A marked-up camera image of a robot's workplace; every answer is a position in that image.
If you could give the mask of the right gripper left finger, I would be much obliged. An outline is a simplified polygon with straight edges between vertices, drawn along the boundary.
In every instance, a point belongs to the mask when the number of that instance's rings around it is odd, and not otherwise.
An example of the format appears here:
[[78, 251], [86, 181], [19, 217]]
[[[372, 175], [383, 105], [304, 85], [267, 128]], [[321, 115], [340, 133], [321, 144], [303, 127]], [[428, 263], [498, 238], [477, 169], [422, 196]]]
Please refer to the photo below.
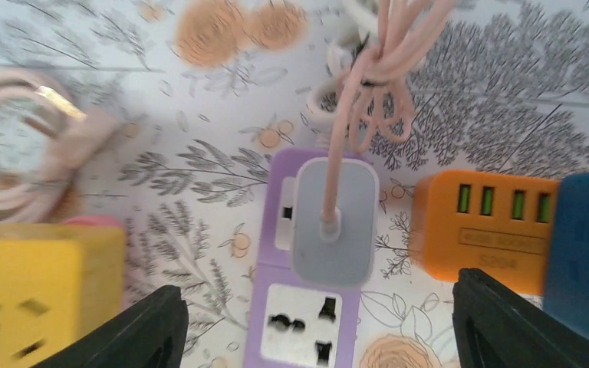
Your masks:
[[163, 285], [38, 368], [179, 368], [189, 312], [181, 289]]

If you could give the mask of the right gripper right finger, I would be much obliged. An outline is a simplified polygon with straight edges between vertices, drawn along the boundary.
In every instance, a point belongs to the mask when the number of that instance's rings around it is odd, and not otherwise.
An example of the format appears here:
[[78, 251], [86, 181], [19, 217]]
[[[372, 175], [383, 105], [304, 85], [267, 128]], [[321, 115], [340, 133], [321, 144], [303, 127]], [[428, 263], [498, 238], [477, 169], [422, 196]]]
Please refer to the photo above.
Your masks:
[[589, 367], [589, 339], [483, 270], [460, 269], [452, 295], [461, 366]]

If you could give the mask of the dark blue cube socket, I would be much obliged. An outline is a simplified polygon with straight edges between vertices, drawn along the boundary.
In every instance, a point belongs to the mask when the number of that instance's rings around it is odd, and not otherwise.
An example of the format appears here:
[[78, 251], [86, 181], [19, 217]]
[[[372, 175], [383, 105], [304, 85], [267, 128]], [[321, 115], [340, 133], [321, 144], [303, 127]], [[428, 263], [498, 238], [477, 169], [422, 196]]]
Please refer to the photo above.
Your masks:
[[589, 172], [559, 186], [543, 309], [589, 339]]

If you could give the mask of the yellow cube socket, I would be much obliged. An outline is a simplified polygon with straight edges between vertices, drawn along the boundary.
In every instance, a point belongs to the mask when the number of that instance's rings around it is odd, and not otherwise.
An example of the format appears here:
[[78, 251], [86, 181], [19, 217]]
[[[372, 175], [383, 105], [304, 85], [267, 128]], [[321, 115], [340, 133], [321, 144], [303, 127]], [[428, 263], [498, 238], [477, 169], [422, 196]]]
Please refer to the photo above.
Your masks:
[[0, 367], [30, 367], [116, 316], [119, 226], [0, 223]]

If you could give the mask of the pink triangular power strip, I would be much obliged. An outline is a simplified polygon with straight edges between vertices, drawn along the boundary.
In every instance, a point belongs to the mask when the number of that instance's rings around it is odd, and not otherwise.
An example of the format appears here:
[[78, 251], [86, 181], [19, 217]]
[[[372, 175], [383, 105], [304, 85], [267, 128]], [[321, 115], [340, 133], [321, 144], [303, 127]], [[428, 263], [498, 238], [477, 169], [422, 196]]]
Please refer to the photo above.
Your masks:
[[125, 224], [117, 218], [109, 215], [78, 215], [65, 219], [61, 222], [64, 225], [92, 225], [92, 226], [112, 226], [125, 228]]

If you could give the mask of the purple power strip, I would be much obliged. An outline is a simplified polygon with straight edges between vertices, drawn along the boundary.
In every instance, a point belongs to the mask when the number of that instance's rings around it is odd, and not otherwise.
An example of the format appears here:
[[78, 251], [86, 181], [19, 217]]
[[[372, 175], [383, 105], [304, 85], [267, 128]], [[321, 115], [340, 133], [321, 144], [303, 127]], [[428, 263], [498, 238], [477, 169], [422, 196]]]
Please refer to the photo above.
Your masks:
[[341, 163], [339, 227], [321, 207], [328, 154], [288, 148], [268, 175], [246, 367], [351, 367], [363, 284], [373, 270], [379, 179], [361, 155]]

